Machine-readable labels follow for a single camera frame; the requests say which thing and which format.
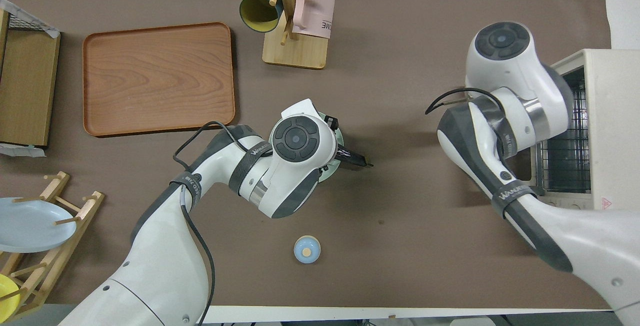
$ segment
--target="yellow plate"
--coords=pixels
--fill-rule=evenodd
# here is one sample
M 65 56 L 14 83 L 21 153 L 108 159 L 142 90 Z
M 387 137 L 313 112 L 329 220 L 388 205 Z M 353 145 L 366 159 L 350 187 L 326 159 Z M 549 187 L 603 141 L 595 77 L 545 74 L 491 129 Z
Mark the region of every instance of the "yellow plate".
M 8 278 L 5 275 L 0 274 L 0 297 L 5 296 L 5 294 L 10 294 L 11 292 L 17 291 L 18 285 L 11 278 Z M 5 299 L 4 301 L 0 301 L 0 323 L 6 321 L 16 308 L 20 305 L 20 295 L 16 294 L 9 299 Z

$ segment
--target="mug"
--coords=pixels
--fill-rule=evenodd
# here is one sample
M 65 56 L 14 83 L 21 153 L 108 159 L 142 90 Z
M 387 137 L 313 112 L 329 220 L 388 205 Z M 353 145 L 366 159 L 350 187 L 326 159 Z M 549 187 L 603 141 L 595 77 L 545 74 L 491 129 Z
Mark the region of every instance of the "mug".
M 336 0 L 295 0 L 293 33 L 331 38 Z
M 250 29 L 266 33 L 274 30 L 282 15 L 282 0 L 276 2 L 275 7 L 269 0 L 242 0 L 240 2 L 240 18 Z

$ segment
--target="mug handle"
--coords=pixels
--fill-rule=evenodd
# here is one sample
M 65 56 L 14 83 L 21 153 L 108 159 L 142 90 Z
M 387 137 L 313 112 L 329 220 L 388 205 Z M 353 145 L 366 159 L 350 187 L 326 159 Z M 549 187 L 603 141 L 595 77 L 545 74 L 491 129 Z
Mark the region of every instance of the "mug handle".
M 295 0 L 295 12 L 293 13 L 293 24 L 297 25 L 301 29 L 306 29 L 307 27 L 305 24 L 304 9 L 305 9 L 305 0 Z

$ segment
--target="small blue round object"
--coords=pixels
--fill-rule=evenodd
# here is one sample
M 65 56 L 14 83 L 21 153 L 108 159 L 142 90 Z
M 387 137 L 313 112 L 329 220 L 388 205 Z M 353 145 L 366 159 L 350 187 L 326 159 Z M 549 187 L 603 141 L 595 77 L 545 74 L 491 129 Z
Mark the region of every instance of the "small blue round object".
M 293 254 L 302 263 L 313 263 L 320 257 L 320 242 L 313 236 L 304 235 L 295 242 Z

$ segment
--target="mug rack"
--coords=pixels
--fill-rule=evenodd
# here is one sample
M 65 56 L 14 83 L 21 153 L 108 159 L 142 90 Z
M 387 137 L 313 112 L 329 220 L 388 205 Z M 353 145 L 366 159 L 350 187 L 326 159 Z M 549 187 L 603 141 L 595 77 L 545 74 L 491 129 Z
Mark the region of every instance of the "mug rack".
M 269 0 L 273 7 L 277 0 Z M 284 11 L 274 30 L 264 35 L 262 60 L 268 64 L 321 70 L 327 64 L 329 40 L 293 33 L 296 0 L 282 0 Z
M 0 273 L 9 277 L 18 286 L 15 292 L 0 297 L 0 302 L 15 296 L 20 297 L 18 307 L 5 322 L 27 316 L 42 307 L 105 198 L 104 194 L 95 191 L 90 196 L 82 197 L 84 201 L 82 207 L 73 205 L 60 197 L 69 178 L 70 176 L 62 171 L 57 175 L 44 176 L 44 179 L 50 180 L 50 183 L 40 196 L 13 200 L 14 203 L 31 200 L 60 203 L 75 216 L 58 221 L 57 224 L 76 222 L 76 229 L 63 244 L 43 252 L 42 258 L 39 257 L 41 253 L 0 251 Z

